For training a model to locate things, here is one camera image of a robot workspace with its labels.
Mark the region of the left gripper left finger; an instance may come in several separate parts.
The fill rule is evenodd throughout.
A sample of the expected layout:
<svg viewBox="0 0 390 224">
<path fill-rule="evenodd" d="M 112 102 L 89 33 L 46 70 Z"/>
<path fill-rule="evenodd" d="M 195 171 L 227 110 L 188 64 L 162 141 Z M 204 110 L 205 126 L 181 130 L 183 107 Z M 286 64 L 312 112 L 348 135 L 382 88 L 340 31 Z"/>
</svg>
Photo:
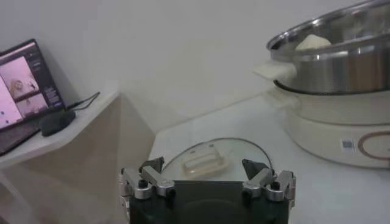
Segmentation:
<svg viewBox="0 0 390 224">
<path fill-rule="evenodd" d="M 137 200 L 152 197 L 153 189 L 158 196 L 167 200 L 176 196 L 175 182 L 162 176 L 164 157 L 145 161 L 138 169 L 122 168 L 120 171 L 120 196 L 134 196 Z"/>
</svg>

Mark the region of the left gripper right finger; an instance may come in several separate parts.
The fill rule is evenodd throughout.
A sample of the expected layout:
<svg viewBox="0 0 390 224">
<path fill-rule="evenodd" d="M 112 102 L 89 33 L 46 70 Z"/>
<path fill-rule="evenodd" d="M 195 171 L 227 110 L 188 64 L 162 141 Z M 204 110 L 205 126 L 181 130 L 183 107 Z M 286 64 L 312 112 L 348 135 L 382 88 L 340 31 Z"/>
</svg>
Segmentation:
<svg viewBox="0 0 390 224">
<path fill-rule="evenodd" d="M 279 174 L 264 163 L 243 159 L 242 165 L 248 177 L 243 183 L 242 196 L 246 201 L 259 198 L 263 194 L 269 201 L 295 201 L 296 176 L 283 170 Z"/>
</svg>

